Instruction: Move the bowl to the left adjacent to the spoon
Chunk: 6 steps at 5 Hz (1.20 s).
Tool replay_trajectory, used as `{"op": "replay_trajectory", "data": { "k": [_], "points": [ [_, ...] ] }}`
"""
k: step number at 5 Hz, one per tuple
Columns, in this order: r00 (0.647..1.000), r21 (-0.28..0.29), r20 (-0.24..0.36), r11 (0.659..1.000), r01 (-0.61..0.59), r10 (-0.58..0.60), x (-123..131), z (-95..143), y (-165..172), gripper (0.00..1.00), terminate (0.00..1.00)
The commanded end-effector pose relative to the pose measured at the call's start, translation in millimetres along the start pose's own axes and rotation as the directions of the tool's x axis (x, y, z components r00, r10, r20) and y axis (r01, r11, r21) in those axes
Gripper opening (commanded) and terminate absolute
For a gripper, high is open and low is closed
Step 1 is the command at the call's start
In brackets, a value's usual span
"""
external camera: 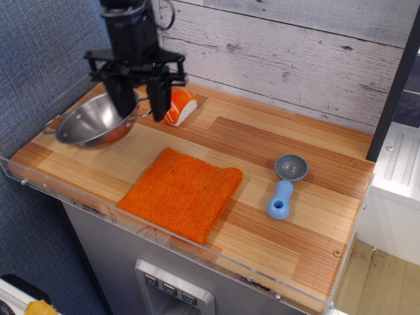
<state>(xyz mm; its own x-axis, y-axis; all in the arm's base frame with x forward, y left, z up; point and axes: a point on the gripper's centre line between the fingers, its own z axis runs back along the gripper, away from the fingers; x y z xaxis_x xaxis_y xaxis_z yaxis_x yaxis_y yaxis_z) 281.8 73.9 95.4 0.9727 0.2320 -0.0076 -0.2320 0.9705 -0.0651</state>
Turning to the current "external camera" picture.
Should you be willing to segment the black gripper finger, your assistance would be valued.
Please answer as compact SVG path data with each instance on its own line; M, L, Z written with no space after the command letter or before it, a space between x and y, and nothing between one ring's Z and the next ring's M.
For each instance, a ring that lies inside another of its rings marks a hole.
M112 77L105 77L103 83L118 114L121 117L129 116L138 102L133 86Z
M154 120L159 122L171 107L172 81L168 67L155 68L147 79L147 92Z

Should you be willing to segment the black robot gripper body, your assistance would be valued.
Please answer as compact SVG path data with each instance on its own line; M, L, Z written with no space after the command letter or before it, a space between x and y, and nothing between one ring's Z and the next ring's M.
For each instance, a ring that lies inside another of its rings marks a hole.
M87 51L89 75L116 88L159 81L164 86L185 85L184 55L159 45L158 29L151 12L102 12L111 47Z

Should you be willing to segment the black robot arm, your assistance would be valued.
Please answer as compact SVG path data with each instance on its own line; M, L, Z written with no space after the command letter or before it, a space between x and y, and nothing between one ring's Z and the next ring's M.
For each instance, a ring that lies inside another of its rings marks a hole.
M150 1L101 1L110 49L87 51L90 77L102 82L118 114L127 117L135 108L135 89L146 86L151 111L162 121L171 108L174 85L186 84L185 57L160 47Z

